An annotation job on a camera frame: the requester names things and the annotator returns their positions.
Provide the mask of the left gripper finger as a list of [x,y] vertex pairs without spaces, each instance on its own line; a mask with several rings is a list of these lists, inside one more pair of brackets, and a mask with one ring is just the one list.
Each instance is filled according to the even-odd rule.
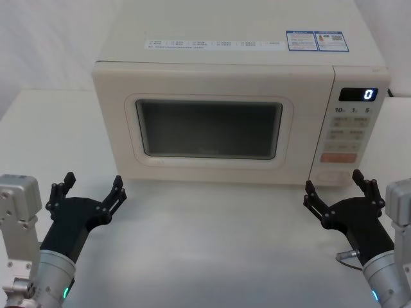
[[52,220],[55,219],[60,204],[65,200],[75,182],[76,178],[74,173],[68,172],[64,177],[63,182],[60,182],[59,184],[53,183],[51,185],[49,200],[46,203],[46,210],[50,213]]
[[113,215],[126,199],[127,194],[123,187],[123,179],[117,175],[109,194],[102,202],[99,202],[96,207],[98,223],[110,223]]

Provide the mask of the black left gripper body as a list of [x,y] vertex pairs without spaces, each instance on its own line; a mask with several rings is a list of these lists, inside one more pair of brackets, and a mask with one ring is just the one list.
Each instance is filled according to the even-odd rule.
[[77,262],[91,230],[112,220],[108,208],[90,198],[66,198],[49,211],[53,223],[40,249],[57,252],[73,262]]

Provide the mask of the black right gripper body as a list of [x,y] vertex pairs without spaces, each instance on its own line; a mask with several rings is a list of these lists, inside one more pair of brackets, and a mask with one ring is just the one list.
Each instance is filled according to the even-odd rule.
[[385,202],[354,197],[337,202],[322,215],[322,226],[343,233],[365,265],[372,258],[392,251],[394,242],[379,221]]

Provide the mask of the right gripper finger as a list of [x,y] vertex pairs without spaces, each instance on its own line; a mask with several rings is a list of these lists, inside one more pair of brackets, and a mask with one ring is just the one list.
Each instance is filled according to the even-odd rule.
[[310,180],[306,182],[305,191],[303,205],[320,221],[323,228],[334,229],[335,209],[322,201]]
[[353,171],[352,179],[354,183],[363,192],[365,199],[376,211],[376,217],[382,215],[382,209],[385,206],[385,201],[381,197],[380,190],[376,179],[367,180],[359,169]]

